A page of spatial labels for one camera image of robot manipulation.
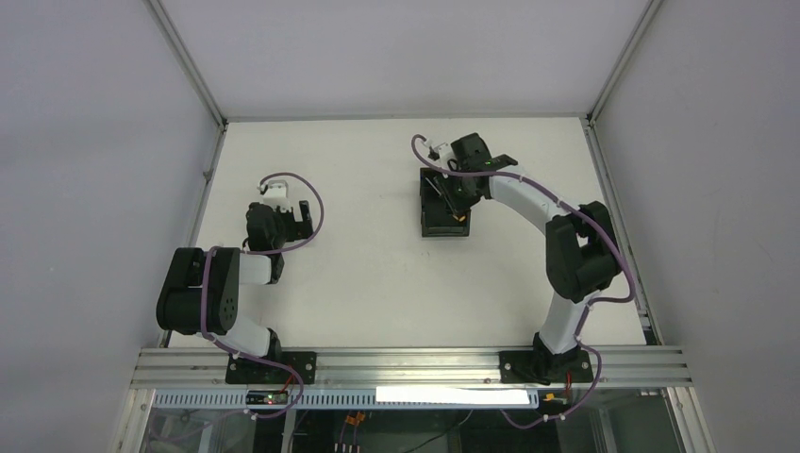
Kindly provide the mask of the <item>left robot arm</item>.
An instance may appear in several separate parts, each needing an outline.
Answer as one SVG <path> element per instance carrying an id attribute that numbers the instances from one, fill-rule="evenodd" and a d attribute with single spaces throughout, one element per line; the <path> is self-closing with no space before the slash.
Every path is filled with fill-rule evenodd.
<path id="1" fill-rule="evenodd" d="M 246 237 L 242 248 L 178 248 L 170 263 L 156 307 L 158 325 L 182 335 L 217 341 L 235 354 L 282 361 L 282 347 L 274 330 L 239 310 L 241 286 L 276 284 L 285 260 L 281 250 L 314 233 L 309 203 L 294 209 L 254 202 L 245 213 Z"/>

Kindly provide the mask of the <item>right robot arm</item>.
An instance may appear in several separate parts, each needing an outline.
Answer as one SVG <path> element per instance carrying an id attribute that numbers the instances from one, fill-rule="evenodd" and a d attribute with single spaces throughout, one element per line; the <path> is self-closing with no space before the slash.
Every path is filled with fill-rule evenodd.
<path id="1" fill-rule="evenodd" d="M 467 236 L 472 208 L 486 200 L 513 210 L 544 237 L 553 298 L 530 351 L 510 369 L 523 382 L 549 383 L 580 366 L 585 353 L 578 337 L 586 313 L 625 269 L 607 207 L 599 201 L 569 204 L 516 159 L 493 156 L 476 133 L 441 144 L 415 135 L 411 150 L 423 164 L 423 236 Z"/>

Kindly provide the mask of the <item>black yellow screwdriver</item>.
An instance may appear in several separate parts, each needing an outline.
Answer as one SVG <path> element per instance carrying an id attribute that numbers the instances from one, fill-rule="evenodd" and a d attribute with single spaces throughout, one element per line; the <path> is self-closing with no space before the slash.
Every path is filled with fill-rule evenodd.
<path id="1" fill-rule="evenodd" d="M 427 203 L 432 206 L 432 210 L 440 217 L 447 215 L 452 217 L 458 223 L 464 223 L 468 218 L 470 212 L 459 204 L 458 201 L 458 184 L 457 184 L 457 198 L 453 201 L 441 200 L 436 195 L 429 194 Z"/>

